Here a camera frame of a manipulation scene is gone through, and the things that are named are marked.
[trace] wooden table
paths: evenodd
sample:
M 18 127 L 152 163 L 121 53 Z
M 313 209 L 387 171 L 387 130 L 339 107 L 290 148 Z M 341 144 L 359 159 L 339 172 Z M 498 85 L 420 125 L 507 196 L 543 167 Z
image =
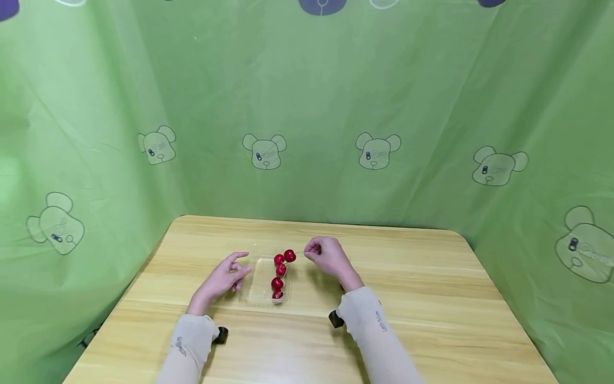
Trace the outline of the wooden table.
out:
M 230 336 L 214 346 L 206 383 L 368 383 L 344 328 L 333 329 L 339 284 L 301 254 L 287 300 L 262 299 L 259 281 L 287 248 L 337 237 L 428 384 L 553 384 L 552 373 L 467 242 L 445 230 L 182 216 L 115 307 L 65 384 L 149 384 L 194 290 L 233 251 L 255 271 L 211 313 Z

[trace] cherry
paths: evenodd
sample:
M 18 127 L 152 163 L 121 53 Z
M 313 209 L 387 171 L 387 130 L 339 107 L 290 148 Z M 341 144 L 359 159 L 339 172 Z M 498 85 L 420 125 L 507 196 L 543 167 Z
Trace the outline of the cherry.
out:
M 285 259 L 285 260 L 286 260 L 288 263 L 291 263 L 291 262 L 293 262 L 294 260 L 296 260 L 296 259 L 297 259 L 297 255 L 296 255 L 296 254 L 294 253 L 294 251 L 292 251 L 291 249 L 287 249 L 287 250 L 284 252 L 284 259 Z
M 274 291 L 277 291 L 278 289 L 282 289 L 284 287 L 284 282 L 280 278 L 276 277 L 271 280 L 271 287 Z
M 275 290 L 275 292 L 273 292 L 273 299 L 274 300 L 279 300 L 282 297 L 284 297 L 284 291 L 282 291 L 281 289 L 277 289 L 277 290 Z
M 275 262 L 275 265 L 283 264 L 284 263 L 284 255 L 278 254 L 277 256 L 275 256 L 273 258 L 273 261 Z
M 288 268 L 284 264 L 279 264 L 275 269 L 275 272 L 277 273 L 278 277 L 284 277 L 287 271 Z

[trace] beige sleeve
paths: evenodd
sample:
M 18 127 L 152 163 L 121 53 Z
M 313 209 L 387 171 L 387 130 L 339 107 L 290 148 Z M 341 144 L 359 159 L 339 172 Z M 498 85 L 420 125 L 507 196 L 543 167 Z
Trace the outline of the beige sleeve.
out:
M 182 315 L 156 384 L 198 384 L 219 330 L 209 316 Z
M 345 294 L 337 315 L 358 344 L 371 384 L 424 383 L 371 288 Z

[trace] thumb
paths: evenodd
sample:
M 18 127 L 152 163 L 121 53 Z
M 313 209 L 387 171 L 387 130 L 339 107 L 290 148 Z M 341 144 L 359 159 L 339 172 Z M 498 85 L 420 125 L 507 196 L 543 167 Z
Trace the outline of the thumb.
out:
M 230 278 L 232 283 L 236 283 L 237 281 L 239 281 L 240 279 L 244 278 L 245 276 L 249 275 L 249 273 L 252 271 L 252 267 L 248 266 L 246 268 L 241 268 L 240 270 L 238 270 L 235 273 L 231 273 L 230 274 Z

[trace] hand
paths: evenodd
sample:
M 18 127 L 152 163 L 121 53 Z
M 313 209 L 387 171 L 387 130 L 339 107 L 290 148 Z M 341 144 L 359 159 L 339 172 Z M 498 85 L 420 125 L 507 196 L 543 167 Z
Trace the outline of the hand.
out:
M 335 277 L 346 292 L 365 286 L 336 238 L 314 237 L 305 246 L 305 256 Z
M 194 292 L 186 313 L 204 316 L 211 304 L 228 290 L 240 291 L 243 278 L 252 271 L 252 267 L 243 267 L 236 260 L 248 254 L 249 252 L 235 252 L 215 267 L 207 280 Z

